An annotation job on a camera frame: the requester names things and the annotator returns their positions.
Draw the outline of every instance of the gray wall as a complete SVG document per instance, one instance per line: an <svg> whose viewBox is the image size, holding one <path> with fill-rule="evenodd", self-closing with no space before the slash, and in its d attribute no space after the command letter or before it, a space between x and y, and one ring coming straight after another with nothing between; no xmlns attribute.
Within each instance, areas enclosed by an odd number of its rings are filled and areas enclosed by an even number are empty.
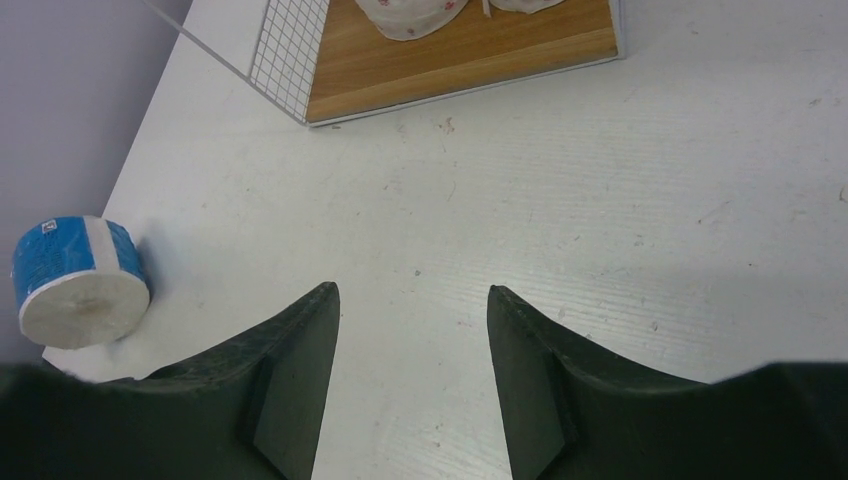
<svg viewBox="0 0 848 480"><path fill-rule="evenodd" d="M18 329L18 238L103 212L176 38L139 0L0 0L0 362L42 350Z"/></svg>

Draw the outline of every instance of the white table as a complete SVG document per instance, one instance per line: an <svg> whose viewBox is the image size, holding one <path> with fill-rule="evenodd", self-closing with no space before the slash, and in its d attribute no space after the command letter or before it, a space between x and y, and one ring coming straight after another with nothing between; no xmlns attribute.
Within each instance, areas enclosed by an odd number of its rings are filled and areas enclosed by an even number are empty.
<svg viewBox="0 0 848 480"><path fill-rule="evenodd" d="M318 479L508 477L491 284L693 379L848 359L848 3L626 7L625 61L340 129L181 38L105 214L153 305L46 357L143 377L335 280Z"/></svg>

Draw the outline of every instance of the wooden board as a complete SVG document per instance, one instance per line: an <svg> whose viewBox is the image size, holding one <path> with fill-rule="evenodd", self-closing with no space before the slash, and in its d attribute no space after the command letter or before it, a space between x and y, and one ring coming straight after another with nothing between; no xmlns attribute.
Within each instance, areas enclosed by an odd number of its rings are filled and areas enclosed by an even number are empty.
<svg viewBox="0 0 848 480"><path fill-rule="evenodd" d="M533 15L479 0L419 40L383 37L354 0L331 0L306 119L366 112L618 54L608 0L566 0Z"/></svg>

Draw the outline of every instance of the wood grain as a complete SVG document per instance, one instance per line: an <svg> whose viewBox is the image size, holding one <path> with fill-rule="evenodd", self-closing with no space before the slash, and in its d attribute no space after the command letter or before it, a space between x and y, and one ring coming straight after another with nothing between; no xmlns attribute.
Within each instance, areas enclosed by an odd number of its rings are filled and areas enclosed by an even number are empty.
<svg viewBox="0 0 848 480"><path fill-rule="evenodd" d="M472 1L410 42L377 31L354 0L332 0L306 118L310 122L457 92L618 54L607 0L566 0L533 15Z"/></svg>

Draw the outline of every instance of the metal grid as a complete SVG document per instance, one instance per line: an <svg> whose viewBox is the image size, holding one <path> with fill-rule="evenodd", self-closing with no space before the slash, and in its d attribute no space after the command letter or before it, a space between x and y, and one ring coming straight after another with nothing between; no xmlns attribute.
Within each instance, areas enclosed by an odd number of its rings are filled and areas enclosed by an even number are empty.
<svg viewBox="0 0 848 480"><path fill-rule="evenodd" d="M330 0L269 0L248 81L295 120L306 108Z"/></svg>

